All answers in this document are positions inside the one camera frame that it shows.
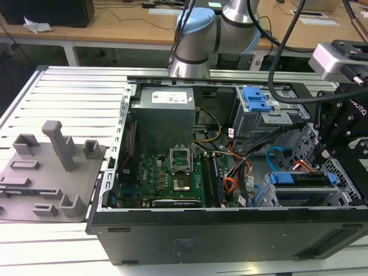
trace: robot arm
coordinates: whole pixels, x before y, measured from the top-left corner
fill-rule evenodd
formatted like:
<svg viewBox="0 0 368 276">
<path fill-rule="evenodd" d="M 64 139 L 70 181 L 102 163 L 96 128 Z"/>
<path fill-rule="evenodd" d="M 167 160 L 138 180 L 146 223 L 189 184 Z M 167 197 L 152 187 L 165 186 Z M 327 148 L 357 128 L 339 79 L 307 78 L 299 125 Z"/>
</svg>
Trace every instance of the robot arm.
<svg viewBox="0 0 368 276">
<path fill-rule="evenodd" d="M 252 10 L 256 11 L 258 3 L 259 0 L 251 1 Z M 213 10 L 195 7 L 184 26 L 170 76 L 208 78 L 210 53 L 250 52 L 259 38 L 260 33 L 248 14 L 247 1 L 231 0 L 221 16 L 215 16 Z"/>
<path fill-rule="evenodd" d="M 339 82 L 334 94 L 368 91 L 368 43 L 335 40 L 320 43 L 309 61 L 317 74 L 330 82 Z M 318 97 L 328 95 L 319 91 Z M 368 139 L 361 139 L 355 148 L 348 145 L 368 136 L 368 93 L 337 102 L 316 104 L 314 128 L 319 143 L 311 153 L 313 163 L 325 158 L 368 159 Z"/>
</svg>

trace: gray power supply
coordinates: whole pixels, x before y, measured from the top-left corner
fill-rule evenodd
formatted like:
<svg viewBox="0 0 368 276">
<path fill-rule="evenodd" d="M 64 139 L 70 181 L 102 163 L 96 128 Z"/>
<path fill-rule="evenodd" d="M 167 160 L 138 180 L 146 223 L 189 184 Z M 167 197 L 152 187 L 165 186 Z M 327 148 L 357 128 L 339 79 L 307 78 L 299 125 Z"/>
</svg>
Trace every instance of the gray power supply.
<svg viewBox="0 0 368 276">
<path fill-rule="evenodd" d="M 176 145 L 189 146 L 195 114 L 192 88 L 144 87 L 131 110 L 139 122 L 141 153 L 164 154 Z"/>
</svg>

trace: yellow wire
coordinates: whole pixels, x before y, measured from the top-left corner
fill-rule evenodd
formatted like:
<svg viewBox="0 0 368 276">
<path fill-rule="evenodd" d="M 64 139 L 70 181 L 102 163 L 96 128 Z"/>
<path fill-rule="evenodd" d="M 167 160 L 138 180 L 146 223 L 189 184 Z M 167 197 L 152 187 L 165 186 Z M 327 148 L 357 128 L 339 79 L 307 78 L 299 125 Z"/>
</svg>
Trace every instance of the yellow wire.
<svg viewBox="0 0 368 276">
<path fill-rule="evenodd" d="M 219 129 L 218 129 L 218 132 L 217 132 L 217 134 L 214 138 L 203 139 L 203 140 L 192 140 L 192 142 L 200 142 L 200 143 L 212 142 L 213 140 L 216 140 L 221 135 L 221 125 L 220 125 L 219 121 L 215 118 L 215 116 L 210 111 L 208 111 L 205 108 L 200 108 L 200 109 L 206 111 L 208 113 L 208 115 L 210 115 L 212 117 L 212 119 L 214 119 L 216 121 L 217 126 L 218 126 Z"/>
</svg>

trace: black cable on desk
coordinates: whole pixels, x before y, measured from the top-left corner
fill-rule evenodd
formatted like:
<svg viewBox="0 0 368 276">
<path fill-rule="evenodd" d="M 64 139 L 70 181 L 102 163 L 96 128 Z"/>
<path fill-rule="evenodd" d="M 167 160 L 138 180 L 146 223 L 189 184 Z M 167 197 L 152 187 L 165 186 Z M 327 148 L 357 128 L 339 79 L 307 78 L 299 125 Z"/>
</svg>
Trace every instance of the black cable on desk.
<svg viewBox="0 0 368 276">
<path fill-rule="evenodd" d="M 323 97 L 313 97 L 313 98 L 286 98 L 283 96 L 280 96 L 277 92 L 276 89 L 274 87 L 274 75 L 276 72 L 276 69 L 278 67 L 278 63 L 280 60 L 280 57 L 282 55 L 282 51 L 285 48 L 285 45 L 295 27 L 296 22 L 299 19 L 299 16 L 301 14 L 301 11 L 305 5 L 305 1 L 306 0 L 300 0 L 299 6 L 297 11 L 295 12 L 294 18 L 292 20 L 292 22 L 290 23 L 289 28 L 287 29 L 285 36 L 281 42 L 280 48 L 277 51 L 276 55 L 275 55 L 275 59 L 274 62 L 272 63 L 272 66 L 270 68 L 270 73 L 269 73 L 269 79 L 268 79 L 268 85 L 269 85 L 269 90 L 270 93 L 272 95 L 272 97 L 274 97 L 274 99 L 278 102 L 283 102 L 283 103 L 287 103 L 287 104 L 314 104 L 316 102 L 332 102 L 332 101 L 340 101 L 343 99 L 349 99 L 349 98 L 354 98 L 354 97 L 358 97 L 358 96 L 363 96 L 363 95 L 367 95 L 368 92 L 368 88 L 364 88 L 363 89 L 357 89 L 356 91 L 352 92 L 352 93 L 341 93 L 341 94 L 335 94 L 335 95 L 327 95 L 327 96 L 323 96 Z"/>
<path fill-rule="evenodd" d="M 262 29 L 258 21 L 255 19 L 254 14 L 252 12 L 251 0 L 246 0 L 246 1 L 247 1 L 247 9 L 248 9 L 249 17 L 251 18 L 253 24 L 256 26 L 258 31 L 260 31 L 261 35 L 264 36 L 266 39 L 268 39 L 270 42 L 280 47 L 281 46 L 280 42 L 278 42 L 275 38 L 273 38 L 273 36 L 270 36 L 267 32 L 265 32 L 265 30 Z M 284 46 L 284 48 L 289 51 L 301 52 L 301 53 L 312 53 L 314 51 L 310 49 L 296 49 L 296 48 L 292 48 L 288 46 Z"/>
</svg>

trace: metal slotted surface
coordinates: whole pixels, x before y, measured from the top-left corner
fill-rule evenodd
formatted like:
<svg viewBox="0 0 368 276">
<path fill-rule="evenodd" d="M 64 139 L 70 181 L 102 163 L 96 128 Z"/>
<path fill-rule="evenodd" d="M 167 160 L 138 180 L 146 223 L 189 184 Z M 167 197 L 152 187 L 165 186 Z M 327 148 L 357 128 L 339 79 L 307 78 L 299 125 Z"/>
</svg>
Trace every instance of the metal slotted surface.
<svg viewBox="0 0 368 276">
<path fill-rule="evenodd" d="M 68 76 L 94 76 L 80 81 Z M 94 138 L 110 146 L 126 75 L 167 76 L 165 69 L 50 67 L 38 72 L 0 119 L 0 170 L 12 156 L 12 143 L 19 133 L 33 131 L 38 141 L 48 141 L 40 133 L 45 120 L 60 120 L 63 134 L 73 135 L 76 143 Z M 107 81 L 104 76 L 121 79 Z M 267 73 L 212 71 L 214 78 L 265 81 Z M 331 84 L 313 74 L 277 74 L 277 79 L 303 82 L 308 88 L 333 90 Z M 85 223 L 44 224 L 0 221 L 0 275 L 367 275 L 368 237 L 341 250 L 327 260 L 302 262 L 206 263 L 156 266 L 112 266 L 96 236 L 85 234 Z"/>
<path fill-rule="evenodd" d="M 47 120 L 60 121 L 63 135 L 73 136 L 75 144 L 96 139 L 110 147 L 127 78 L 119 71 L 110 75 L 94 74 L 94 70 L 77 75 L 75 71 L 49 69 L 37 77 L 0 130 L 0 170 L 15 153 L 12 144 L 20 133 L 49 142 L 41 131 Z"/>
</svg>

